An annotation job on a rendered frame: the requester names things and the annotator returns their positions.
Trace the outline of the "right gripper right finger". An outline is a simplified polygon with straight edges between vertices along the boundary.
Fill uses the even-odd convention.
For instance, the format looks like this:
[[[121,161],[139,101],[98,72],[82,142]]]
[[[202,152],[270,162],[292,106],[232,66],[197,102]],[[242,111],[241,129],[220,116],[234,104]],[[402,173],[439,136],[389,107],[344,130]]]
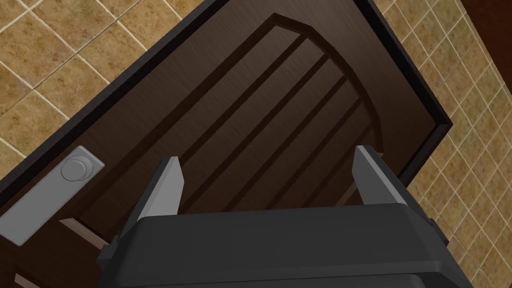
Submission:
[[[370,145],[355,147],[351,174],[365,205],[404,204],[427,223],[432,222],[404,184]]]

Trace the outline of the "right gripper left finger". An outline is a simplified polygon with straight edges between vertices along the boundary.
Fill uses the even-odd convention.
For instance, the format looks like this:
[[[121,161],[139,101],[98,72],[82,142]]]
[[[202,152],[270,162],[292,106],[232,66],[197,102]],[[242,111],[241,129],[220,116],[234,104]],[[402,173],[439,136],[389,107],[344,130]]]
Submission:
[[[119,238],[145,217],[176,215],[184,187],[184,176],[179,159],[166,157],[153,173],[148,185],[130,213]]]

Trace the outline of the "grey door knob with plate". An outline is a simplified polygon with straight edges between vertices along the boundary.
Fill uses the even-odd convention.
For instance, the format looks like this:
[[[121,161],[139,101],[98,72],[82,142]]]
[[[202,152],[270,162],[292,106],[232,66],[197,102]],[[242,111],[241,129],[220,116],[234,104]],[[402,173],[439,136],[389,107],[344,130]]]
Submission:
[[[0,216],[0,236],[23,245],[104,166],[85,147],[76,147]]]

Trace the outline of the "dark brown wooden door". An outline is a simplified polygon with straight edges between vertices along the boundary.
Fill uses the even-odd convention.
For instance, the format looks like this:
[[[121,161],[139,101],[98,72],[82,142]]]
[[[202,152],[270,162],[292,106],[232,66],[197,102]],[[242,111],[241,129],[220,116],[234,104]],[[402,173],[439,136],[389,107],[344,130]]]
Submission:
[[[452,121],[374,0],[204,0],[0,181],[0,217],[76,147],[104,167],[23,245],[0,288],[97,288],[97,257],[177,157],[177,214],[359,203],[355,148],[408,185]]]

